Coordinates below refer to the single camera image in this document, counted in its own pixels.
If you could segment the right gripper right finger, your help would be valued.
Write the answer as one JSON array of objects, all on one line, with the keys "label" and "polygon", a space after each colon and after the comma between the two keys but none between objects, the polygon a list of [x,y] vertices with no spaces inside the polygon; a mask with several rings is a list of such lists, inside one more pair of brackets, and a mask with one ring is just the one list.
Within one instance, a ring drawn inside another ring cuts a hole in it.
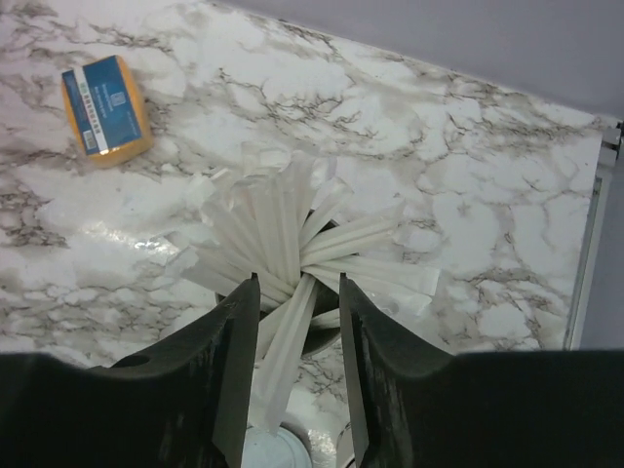
[{"label": "right gripper right finger", "polygon": [[340,331],[360,467],[619,467],[623,355],[451,355],[347,277]]}]

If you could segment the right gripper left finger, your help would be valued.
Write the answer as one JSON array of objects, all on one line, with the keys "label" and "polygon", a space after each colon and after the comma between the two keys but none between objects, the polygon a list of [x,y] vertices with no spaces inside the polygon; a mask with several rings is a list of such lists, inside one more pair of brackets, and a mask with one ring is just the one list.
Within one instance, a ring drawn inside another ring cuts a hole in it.
[{"label": "right gripper left finger", "polygon": [[251,277],[190,325],[111,367],[1,357],[5,467],[237,467],[259,323]]}]

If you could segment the grey straw holder cup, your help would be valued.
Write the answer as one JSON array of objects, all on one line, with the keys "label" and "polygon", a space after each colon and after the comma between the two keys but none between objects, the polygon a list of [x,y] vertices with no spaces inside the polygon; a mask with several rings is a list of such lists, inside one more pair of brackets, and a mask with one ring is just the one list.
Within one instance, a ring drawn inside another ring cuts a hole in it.
[{"label": "grey straw holder cup", "polygon": [[[256,341],[255,360],[259,363],[266,355],[277,330],[286,317],[297,281],[283,280],[271,273],[265,261],[247,255],[234,245],[220,242],[205,248],[201,255],[222,278],[213,290],[224,298],[234,290],[234,285],[256,274],[260,284],[260,316]],[[312,356],[333,344],[339,335],[338,295],[320,283],[309,329],[301,351],[302,357]]]}]

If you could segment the small blue orange box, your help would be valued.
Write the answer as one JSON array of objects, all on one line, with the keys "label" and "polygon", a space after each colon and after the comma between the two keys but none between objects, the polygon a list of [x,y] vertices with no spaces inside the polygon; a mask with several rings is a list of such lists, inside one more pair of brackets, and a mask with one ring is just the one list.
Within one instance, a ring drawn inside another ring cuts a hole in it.
[{"label": "small blue orange box", "polygon": [[145,100],[120,56],[64,71],[60,88],[70,128],[94,165],[121,165],[153,147]]}]

